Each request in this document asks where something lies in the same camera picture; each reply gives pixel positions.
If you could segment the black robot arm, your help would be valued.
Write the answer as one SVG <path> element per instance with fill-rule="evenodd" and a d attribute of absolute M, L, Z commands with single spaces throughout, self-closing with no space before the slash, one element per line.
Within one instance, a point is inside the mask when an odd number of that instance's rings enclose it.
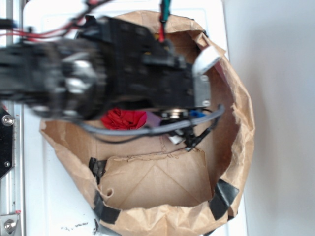
<path fill-rule="evenodd" d="M 169 40 L 160 43 L 146 27 L 103 17 L 75 39 L 2 48 L 0 97 L 44 118 L 93 120 L 112 108 L 207 107 L 210 83 Z"/>

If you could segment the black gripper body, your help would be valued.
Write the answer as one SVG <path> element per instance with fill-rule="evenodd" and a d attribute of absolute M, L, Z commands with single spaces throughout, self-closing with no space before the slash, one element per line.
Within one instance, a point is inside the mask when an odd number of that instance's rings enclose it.
<path fill-rule="evenodd" d="M 97 81 L 79 108 L 83 118 L 98 118 L 113 107 L 162 111 L 209 105 L 209 81 L 193 72 L 171 41 L 158 42 L 148 28 L 88 16 L 78 37 L 97 47 L 91 54 Z"/>

